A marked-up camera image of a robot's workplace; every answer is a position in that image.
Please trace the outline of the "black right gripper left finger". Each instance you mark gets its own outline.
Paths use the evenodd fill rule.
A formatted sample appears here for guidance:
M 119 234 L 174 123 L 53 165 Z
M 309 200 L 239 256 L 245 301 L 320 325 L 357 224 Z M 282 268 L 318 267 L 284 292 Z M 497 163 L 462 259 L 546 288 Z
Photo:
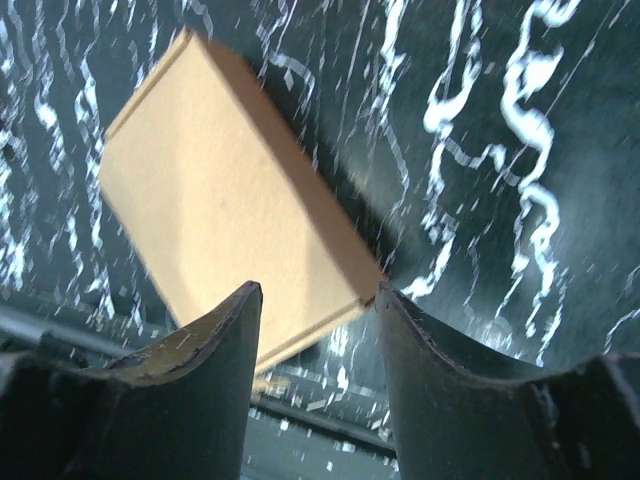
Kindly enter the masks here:
M 236 479 L 263 294 L 217 307 L 104 369 L 1 357 L 5 479 Z

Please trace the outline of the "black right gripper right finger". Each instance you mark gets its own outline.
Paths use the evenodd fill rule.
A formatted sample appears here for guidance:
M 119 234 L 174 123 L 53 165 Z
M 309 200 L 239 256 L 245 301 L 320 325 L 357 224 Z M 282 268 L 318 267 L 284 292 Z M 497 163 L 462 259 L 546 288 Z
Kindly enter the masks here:
M 405 479 L 635 479 L 639 358 L 553 372 L 435 319 L 388 284 L 375 310 Z

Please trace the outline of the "brown cardboard box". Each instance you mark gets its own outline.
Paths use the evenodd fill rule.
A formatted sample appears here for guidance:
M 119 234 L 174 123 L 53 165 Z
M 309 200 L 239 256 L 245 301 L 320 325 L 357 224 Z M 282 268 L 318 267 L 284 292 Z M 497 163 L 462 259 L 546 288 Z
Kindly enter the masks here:
M 177 324 L 261 285 L 257 372 L 355 319 L 384 278 L 245 60 L 191 30 L 107 129 L 99 182 Z

